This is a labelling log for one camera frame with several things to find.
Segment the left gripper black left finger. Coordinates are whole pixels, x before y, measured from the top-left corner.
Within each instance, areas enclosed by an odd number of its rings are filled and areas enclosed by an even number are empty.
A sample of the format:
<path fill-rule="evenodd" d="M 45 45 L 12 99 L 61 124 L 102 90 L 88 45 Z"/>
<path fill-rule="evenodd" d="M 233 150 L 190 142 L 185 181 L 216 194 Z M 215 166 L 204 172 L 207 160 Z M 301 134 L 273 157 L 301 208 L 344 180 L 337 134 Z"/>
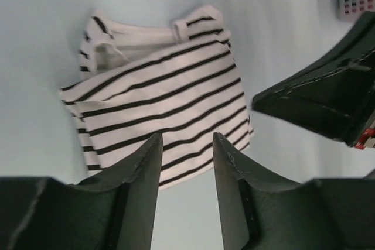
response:
<path fill-rule="evenodd" d="M 1 179 L 2 249 L 149 249 L 163 152 L 161 134 L 78 184 Z"/>

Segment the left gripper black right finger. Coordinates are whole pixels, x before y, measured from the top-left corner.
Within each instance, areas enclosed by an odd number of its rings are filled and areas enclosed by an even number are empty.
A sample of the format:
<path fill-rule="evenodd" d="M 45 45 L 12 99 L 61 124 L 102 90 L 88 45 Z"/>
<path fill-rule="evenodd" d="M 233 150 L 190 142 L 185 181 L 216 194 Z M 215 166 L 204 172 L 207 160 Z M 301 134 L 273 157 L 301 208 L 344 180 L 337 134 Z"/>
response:
<path fill-rule="evenodd" d="M 213 162 L 225 249 L 373 249 L 374 174 L 297 183 L 222 134 Z"/>

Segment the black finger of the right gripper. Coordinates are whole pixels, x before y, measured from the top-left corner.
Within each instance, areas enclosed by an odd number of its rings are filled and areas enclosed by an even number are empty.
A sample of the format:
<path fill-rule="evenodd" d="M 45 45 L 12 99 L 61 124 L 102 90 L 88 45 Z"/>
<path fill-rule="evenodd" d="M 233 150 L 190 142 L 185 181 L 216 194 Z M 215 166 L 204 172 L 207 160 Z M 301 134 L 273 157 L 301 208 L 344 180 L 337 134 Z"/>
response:
<path fill-rule="evenodd" d="M 256 94 L 251 108 L 350 147 L 373 147 L 374 12 L 319 60 Z"/>

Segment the black white striped tank top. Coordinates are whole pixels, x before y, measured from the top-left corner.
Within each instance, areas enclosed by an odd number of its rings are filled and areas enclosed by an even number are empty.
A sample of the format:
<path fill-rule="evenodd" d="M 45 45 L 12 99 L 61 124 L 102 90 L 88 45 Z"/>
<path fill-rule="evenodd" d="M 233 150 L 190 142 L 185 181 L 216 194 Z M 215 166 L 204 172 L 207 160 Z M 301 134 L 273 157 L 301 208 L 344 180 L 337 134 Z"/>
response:
<path fill-rule="evenodd" d="M 213 134 L 239 151 L 254 134 L 222 14 L 207 5 L 168 28 L 94 12 L 79 48 L 81 80 L 62 88 L 89 176 L 163 137 L 160 188 L 213 167 Z"/>

